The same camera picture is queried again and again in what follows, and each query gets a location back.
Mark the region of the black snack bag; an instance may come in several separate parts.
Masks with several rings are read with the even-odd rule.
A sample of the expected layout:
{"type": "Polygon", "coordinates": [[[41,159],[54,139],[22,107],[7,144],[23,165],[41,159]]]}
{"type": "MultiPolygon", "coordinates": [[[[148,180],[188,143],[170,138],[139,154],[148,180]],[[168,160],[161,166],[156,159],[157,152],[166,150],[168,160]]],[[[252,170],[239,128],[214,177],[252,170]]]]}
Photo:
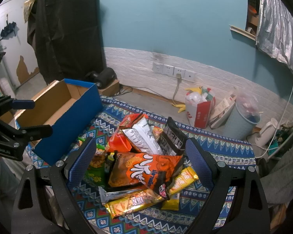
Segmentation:
{"type": "Polygon", "coordinates": [[[175,121],[171,117],[168,117],[165,127],[158,139],[158,145],[163,155],[183,155],[186,141],[187,136],[179,129],[175,121]]]}

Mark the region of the red orange snack bag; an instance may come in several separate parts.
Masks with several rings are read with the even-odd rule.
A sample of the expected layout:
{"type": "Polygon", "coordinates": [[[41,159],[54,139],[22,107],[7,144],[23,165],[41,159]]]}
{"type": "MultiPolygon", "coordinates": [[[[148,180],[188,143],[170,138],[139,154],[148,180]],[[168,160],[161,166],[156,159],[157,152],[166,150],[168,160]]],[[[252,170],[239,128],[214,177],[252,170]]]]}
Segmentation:
{"type": "Polygon", "coordinates": [[[109,139],[105,150],[107,152],[141,152],[136,146],[133,146],[128,138],[123,134],[121,128],[131,128],[139,119],[148,119],[144,113],[133,113],[126,115],[116,129],[115,133],[109,139]]]}

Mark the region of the gold wafer bar pack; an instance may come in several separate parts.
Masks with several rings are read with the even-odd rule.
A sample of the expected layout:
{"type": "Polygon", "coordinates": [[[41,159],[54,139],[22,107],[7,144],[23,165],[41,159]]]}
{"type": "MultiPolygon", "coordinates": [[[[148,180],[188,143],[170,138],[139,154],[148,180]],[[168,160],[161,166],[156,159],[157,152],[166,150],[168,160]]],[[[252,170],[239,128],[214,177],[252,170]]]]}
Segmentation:
{"type": "MultiPolygon", "coordinates": [[[[198,178],[199,176],[191,166],[183,169],[175,178],[175,182],[168,192],[169,198],[172,198],[175,194],[190,186],[197,181],[198,178]]],[[[164,200],[166,199],[156,195],[152,190],[144,189],[129,193],[123,198],[107,202],[104,204],[104,207],[112,218],[116,218],[121,215],[143,210],[164,200]]]]}

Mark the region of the orange octopus snack bag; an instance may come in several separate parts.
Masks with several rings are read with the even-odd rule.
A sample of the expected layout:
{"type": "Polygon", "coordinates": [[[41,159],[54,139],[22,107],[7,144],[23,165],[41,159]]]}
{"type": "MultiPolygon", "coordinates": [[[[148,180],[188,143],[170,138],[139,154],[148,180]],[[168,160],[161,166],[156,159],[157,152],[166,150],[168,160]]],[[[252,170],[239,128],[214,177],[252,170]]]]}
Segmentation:
{"type": "Polygon", "coordinates": [[[108,186],[120,188],[142,184],[167,199],[173,178],[183,169],[184,157],[147,153],[117,153],[109,171],[108,186]]]}

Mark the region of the silver white snack bag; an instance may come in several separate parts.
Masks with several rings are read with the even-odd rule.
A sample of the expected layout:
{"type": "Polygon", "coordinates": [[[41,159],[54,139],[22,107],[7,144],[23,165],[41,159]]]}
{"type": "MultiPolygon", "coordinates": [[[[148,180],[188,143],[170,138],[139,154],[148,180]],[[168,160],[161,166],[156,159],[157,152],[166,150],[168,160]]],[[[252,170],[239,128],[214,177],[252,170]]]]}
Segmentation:
{"type": "Polygon", "coordinates": [[[163,154],[145,117],[140,118],[131,128],[122,128],[121,130],[138,152],[151,155],[163,154]]]}

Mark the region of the green pea snack bag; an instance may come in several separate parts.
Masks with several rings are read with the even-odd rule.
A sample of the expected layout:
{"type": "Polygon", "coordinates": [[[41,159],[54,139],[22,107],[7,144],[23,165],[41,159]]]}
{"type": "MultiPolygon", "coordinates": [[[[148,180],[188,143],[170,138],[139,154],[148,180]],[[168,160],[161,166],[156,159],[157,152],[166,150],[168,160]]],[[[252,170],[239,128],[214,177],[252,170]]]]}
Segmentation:
{"type": "Polygon", "coordinates": [[[97,144],[96,140],[92,137],[87,137],[81,140],[80,148],[86,150],[86,155],[90,160],[86,166],[85,173],[83,174],[82,181],[90,186],[106,186],[106,178],[108,172],[106,171],[106,157],[107,153],[105,147],[97,144]]]}

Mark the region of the yellow snack bar pack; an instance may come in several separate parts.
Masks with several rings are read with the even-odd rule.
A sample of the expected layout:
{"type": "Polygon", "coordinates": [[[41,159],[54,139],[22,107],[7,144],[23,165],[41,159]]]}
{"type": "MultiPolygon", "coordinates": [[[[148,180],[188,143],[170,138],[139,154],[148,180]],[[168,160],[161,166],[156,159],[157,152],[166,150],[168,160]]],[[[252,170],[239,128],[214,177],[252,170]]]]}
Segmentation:
{"type": "Polygon", "coordinates": [[[164,201],[162,210],[178,211],[179,210],[180,193],[174,194],[170,200],[164,201]]]}

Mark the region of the light blue trash bin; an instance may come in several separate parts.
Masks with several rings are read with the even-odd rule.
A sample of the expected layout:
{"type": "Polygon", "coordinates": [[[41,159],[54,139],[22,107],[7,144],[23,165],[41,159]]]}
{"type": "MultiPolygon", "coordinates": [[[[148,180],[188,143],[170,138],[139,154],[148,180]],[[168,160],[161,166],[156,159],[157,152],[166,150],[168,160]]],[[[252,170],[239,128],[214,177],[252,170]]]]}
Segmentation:
{"type": "Polygon", "coordinates": [[[223,136],[242,140],[261,121],[258,101],[248,91],[239,91],[236,103],[223,128],[223,136]]]}

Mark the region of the blue cardboard box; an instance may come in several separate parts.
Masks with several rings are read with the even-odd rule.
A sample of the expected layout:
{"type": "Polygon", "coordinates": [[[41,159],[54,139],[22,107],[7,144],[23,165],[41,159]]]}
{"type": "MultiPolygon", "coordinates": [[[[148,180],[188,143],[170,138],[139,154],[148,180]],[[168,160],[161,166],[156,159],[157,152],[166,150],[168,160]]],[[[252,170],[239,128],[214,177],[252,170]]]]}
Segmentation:
{"type": "Polygon", "coordinates": [[[103,105],[94,83],[63,79],[53,81],[32,98],[34,109],[15,114],[19,128],[50,125],[53,133],[44,139],[34,139],[33,152],[45,164],[53,165],[69,152],[70,145],[103,105]]]}

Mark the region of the leaning cardboard package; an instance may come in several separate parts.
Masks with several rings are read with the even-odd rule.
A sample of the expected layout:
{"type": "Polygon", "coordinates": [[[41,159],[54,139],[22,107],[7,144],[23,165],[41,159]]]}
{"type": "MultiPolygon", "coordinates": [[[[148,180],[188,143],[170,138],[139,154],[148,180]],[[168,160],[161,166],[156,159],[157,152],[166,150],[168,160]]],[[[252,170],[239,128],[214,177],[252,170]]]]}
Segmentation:
{"type": "Polygon", "coordinates": [[[236,97],[236,93],[229,92],[226,97],[214,107],[209,119],[210,128],[219,128],[226,122],[236,104],[236,97]]]}

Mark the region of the red white paper bag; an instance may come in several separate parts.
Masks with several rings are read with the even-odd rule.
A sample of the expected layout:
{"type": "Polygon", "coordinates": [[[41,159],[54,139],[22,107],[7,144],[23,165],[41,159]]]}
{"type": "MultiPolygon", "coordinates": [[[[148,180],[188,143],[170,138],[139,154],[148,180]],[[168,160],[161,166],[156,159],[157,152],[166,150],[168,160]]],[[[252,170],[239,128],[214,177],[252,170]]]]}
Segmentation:
{"type": "Polygon", "coordinates": [[[215,106],[212,89],[200,86],[186,90],[186,114],[190,125],[197,128],[206,128],[211,111],[215,106]]]}

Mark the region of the banana peel on floor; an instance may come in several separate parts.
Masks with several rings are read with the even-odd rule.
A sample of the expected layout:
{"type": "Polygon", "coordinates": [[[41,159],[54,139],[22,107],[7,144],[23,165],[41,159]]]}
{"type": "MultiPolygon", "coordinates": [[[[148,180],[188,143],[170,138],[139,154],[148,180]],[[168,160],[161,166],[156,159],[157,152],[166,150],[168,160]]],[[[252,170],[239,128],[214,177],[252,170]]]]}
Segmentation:
{"type": "Polygon", "coordinates": [[[172,105],[176,108],[178,108],[178,113],[184,112],[186,110],[186,105],[185,104],[174,104],[172,105]]]}

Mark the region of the white electric kettle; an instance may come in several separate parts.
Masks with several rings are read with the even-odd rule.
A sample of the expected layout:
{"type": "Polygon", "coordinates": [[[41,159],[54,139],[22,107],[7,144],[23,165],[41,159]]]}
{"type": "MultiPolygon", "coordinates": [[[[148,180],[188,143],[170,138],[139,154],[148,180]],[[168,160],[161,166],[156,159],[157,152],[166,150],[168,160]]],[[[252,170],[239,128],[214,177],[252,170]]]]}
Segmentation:
{"type": "Polygon", "coordinates": [[[266,145],[269,140],[272,139],[278,128],[278,121],[275,118],[271,118],[271,120],[263,126],[255,137],[255,144],[259,147],[266,145]]]}

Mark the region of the silver foil curtain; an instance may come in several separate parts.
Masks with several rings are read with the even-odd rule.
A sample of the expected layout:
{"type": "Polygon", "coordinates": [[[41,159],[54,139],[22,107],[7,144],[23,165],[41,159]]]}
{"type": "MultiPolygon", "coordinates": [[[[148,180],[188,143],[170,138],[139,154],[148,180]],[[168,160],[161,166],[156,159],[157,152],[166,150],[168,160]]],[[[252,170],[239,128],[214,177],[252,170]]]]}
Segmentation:
{"type": "Polygon", "coordinates": [[[256,46],[293,73],[293,16],[281,0],[260,0],[256,46]]]}

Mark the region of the white wall socket strip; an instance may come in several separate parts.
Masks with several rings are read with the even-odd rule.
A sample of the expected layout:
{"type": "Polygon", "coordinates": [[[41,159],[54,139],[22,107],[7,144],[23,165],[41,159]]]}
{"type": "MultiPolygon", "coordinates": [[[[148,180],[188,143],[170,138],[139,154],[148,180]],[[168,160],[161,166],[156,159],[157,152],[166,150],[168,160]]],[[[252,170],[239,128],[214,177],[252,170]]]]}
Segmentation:
{"type": "Polygon", "coordinates": [[[162,63],[154,62],[152,66],[152,71],[157,74],[163,74],[170,77],[177,78],[178,75],[181,79],[194,82],[196,73],[190,70],[182,69],[176,66],[164,65],[162,63]]]}

